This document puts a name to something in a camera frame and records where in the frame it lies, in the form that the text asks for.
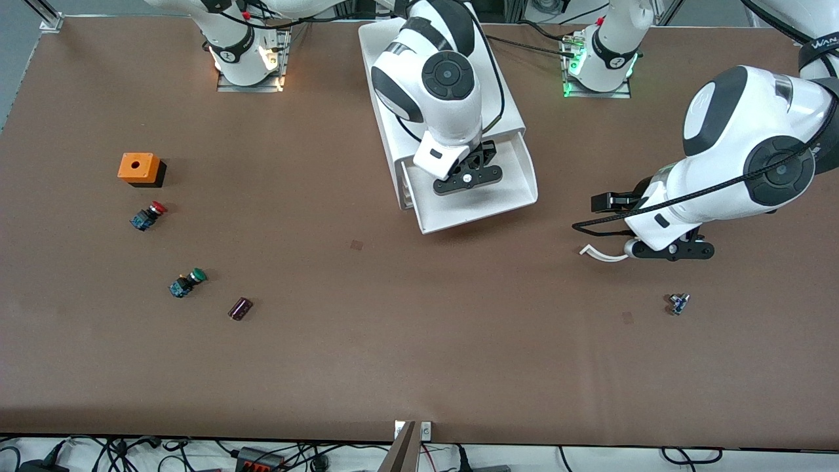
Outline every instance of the brown table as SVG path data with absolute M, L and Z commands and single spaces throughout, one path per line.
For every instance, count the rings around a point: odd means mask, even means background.
M 0 431 L 388 440 L 416 418 L 439 442 L 836 448 L 839 174 L 706 225 L 709 261 L 603 264 L 570 228 L 682 156 L 716 73 L 795 73 L 786 38 L 655 29 L 631 100 L 564 99 L 553 56 L 495 45 L 539 201 L 422 236 L 357 28 L 312 26 L 276 94 L 215 92 L 188 19 L 41 39 L 0 135 Z M 165 187 L 119 181 L 126 151 L 165 159 Z M 152 199 L 171 213 L 140 233 Z M 210 281 L 174 299 L 194 266 Z M 235 323 L 240 296 L 256 306 Z

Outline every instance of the white curved plastic piece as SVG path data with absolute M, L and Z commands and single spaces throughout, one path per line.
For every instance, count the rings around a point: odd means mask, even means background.
M 604 253 L 598 251 L 597 249 L 594 249 L 594 247 L 592 247 L 591 244 L 587 244 L 586 247 L 583 248 L 582 251 L 580 251 L 580 255 L 583 255 L 583 254 L 588 254 L 591 257 L 593 257 L 594 259 L 600 260 L 602 262 L 620 262 L 620 261 L 626 259 L 627 257 L 629 257 L 626 254 L 624 254 L 624 255 L 604 254 Z

